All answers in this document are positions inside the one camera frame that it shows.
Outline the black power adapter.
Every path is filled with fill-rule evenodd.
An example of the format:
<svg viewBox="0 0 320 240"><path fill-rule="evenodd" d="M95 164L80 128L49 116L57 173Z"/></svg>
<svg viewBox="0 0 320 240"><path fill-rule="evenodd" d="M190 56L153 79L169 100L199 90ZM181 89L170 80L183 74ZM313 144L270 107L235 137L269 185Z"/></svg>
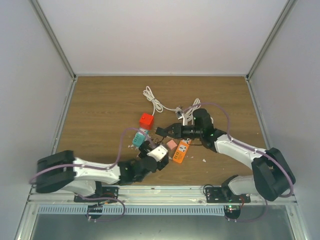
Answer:
<svg viewBox="0 0 320 240"><path fill-rule="evenodd" d="M161 145L164 141L165 137L162 137L161 139L155 138L154 139L154 147L158 147L159 145Z"/></svg>

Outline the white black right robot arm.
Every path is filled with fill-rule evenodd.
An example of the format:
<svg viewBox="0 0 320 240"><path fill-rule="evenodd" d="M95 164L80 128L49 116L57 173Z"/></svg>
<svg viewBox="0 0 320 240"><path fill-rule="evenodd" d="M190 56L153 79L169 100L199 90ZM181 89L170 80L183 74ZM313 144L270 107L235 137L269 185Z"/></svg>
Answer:
<svg viewBox="0 0 320 240"><path fill-rule="evenodd" d="M252 175L234 175L221 184L221 196L228 203L242 194L259 194L273 202L278 197L288 198L294 193L296 182L287 161L277 148L263 149L251 146L216 128L204 108L192 113L190 125L173 123L158 127L156 134L173 139L198 139L201 145L215 153L226 155L251 169Z"/></svg>

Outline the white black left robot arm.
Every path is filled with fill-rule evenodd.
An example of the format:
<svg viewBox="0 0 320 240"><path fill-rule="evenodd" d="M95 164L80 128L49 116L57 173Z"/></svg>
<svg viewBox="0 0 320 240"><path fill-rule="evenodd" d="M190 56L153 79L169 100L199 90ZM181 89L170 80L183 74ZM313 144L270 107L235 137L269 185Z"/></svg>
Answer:
<svg viewBox="0 0 320 240"><path fill-rule="evenodd" d="M132 158L116 164L85 161L75 157L71 150L42 158L37 162L35 191L48 194L64 190L98 202L103 197L103 183L130 185L141 182L168 162L168 150L161 144L151 147L146 141L139 151L138 159Z"/></svg>

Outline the pink square adapter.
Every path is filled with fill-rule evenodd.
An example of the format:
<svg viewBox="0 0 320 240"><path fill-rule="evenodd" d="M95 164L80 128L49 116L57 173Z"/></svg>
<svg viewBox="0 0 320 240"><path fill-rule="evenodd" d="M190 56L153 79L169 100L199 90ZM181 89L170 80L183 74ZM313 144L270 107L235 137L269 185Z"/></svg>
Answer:
<svg viewBox="0 0 320 240"><path fill-rule="evenodd" d="M169 140L166 145L170 150L174 150L178 146L173 139Z"/></svg>

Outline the red cube power socket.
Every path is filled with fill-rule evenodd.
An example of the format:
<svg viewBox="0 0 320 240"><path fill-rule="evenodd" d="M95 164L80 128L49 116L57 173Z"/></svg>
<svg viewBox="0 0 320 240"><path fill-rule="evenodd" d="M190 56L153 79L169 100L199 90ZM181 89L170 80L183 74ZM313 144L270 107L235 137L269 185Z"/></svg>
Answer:
<svg viewBox="0 0 320 240"><path fill-rule="evenodd" d="M154 125L154 116L148 113L143 113L139 119L139 127L150 131Z"/></svg>

